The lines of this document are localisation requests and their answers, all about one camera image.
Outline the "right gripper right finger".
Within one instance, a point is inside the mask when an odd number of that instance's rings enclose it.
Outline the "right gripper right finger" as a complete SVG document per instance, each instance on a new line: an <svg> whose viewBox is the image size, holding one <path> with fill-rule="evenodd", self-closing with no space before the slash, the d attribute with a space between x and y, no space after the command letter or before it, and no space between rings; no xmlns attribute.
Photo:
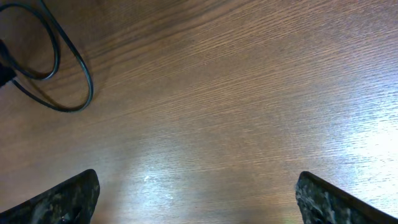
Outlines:
<svg viewBox="0 0 398 224"><path fill-rule="evenodd" d="M300 173L295 198L304 224L397 224L394 218L309 171Z"/></svg>

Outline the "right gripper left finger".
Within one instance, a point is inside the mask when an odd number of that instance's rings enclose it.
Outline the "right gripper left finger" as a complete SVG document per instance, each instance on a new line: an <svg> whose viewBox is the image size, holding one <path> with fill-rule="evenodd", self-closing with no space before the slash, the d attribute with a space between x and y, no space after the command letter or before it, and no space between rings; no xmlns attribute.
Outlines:
<svg viewBox="0 0 398 224"><path fill-rule="evenodd" d="M1 223L90 223L100 183L88 169L1 213Z"/></svg>

